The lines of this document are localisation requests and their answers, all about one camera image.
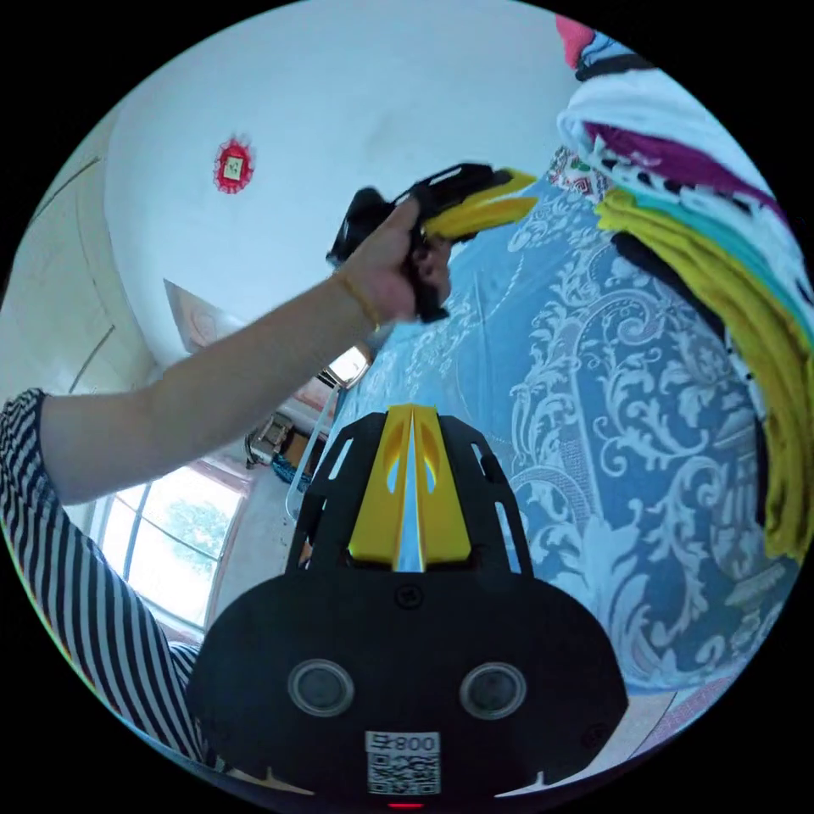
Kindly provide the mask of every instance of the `hand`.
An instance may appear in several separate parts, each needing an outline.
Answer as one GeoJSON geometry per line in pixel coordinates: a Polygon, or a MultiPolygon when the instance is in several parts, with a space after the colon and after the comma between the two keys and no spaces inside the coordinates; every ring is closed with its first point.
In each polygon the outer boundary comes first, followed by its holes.
{"type": "MultiPolygon", "coordinates": [[[[404,275],[404,262],[410,250],[410,232],[418,218],[418,203],[408,198],[390,214],[348,259],[344,273],[368,298],[382,322],[412,322],[415,294],[404,275]]],[[[413,255],[421,279],[438,290],[443,303],[451,291],[447,241],[429,239],[430,248],[413,255]]]]}

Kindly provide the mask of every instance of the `purple towel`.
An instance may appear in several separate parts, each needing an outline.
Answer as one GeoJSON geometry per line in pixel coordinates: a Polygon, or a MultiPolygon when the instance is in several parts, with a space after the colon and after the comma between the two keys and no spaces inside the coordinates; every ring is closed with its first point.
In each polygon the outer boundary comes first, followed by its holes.
{"type": "Polygon", "coordinates": [[[742,181],[700,150],[666,138],[645,136],[610,125],[586,122],[585,130],[591,138],[602,137],[614,153],[626,156],[643,170],[655,170],[663,178],[679,184],[711,187],[730,194],[745,193],[786,220],[783,210],[771,195],[742,181]]]}

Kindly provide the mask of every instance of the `bed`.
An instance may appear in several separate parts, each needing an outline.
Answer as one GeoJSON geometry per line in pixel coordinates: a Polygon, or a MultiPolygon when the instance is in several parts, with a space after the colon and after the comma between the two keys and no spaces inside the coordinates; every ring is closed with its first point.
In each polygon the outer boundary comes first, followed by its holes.
{"type": "Polygon", "coordinates": [[[531,192],[522,223],[455,257],[450,319],[393,331],[328,445],[391,404],[473,425],[510,479],[536,576],[605,626],[630,694],[731,677],[798,571],[763,551],[747,392],[700,316],[616,253],[583,195],[531,192]]]}

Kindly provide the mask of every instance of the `gold bracelet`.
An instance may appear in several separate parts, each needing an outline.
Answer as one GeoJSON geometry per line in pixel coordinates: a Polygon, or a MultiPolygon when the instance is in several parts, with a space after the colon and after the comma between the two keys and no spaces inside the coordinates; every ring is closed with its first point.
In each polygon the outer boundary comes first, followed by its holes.
{"type": "Polygon", "coordinates": [[[350,294],[350,296],[356,300],[359,307],[362,309],[362,313],[365,315],[365,318],[369,322],[372,322],[375,330],[378,331],[382,325],[382,321],[379,319],[376,306],[356,287],[355,283],[348,278],[347,274],[343,274],[342,270],[338,271],[335,277],[341,283],[345,291],[347,291],[348,294],[350,294]]]}

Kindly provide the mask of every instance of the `striped sleeve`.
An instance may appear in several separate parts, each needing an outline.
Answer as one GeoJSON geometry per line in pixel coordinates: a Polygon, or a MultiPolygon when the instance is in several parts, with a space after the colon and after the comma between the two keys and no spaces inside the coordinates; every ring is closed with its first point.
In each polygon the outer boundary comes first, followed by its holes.
{"type": "Polygon", "coordinates": [[[40,450],[45,398],[30,390],[0,413],[0,521],[23,584],[64,655],[109,707],[171,749],[221,768],[187,709],[195,649],[170,645],[59,503],[40,450]]]}

